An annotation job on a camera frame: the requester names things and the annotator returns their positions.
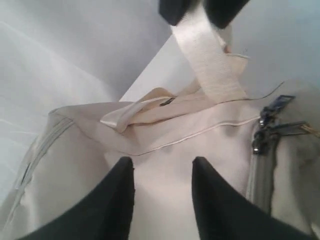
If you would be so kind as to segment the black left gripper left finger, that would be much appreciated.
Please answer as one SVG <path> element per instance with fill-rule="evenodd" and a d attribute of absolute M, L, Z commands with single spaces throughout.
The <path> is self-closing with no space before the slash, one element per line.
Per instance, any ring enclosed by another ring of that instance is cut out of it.
<path fill-rule="evenodd" d="M 24 239 L 127 240 L 134 203 L 133 162 L 130 157 L 121 157 L 80 202 Z"/>

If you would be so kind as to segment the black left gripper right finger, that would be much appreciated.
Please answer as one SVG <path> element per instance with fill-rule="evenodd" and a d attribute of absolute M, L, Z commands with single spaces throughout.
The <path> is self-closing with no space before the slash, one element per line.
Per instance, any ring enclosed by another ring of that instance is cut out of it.
<path fill-rule="evenodd" d="M 311 240 L 246 200 L 204 157 L 192 162 L 192 202 L 202 240 Z"/>

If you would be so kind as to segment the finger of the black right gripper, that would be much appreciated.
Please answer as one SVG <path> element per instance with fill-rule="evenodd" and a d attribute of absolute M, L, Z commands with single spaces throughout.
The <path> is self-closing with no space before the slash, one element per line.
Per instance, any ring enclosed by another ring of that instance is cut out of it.
<path fill-rule="evenodd" d="M 205 0 L 204 9 L 209 21 L 225 29 L 245 6 L 245 0 Z"/>
<path fill-rule="evenodd" d="M 191 0 L 159 0 L 158 12 L 171 26 L 176 26 L 190 7 Z"/>

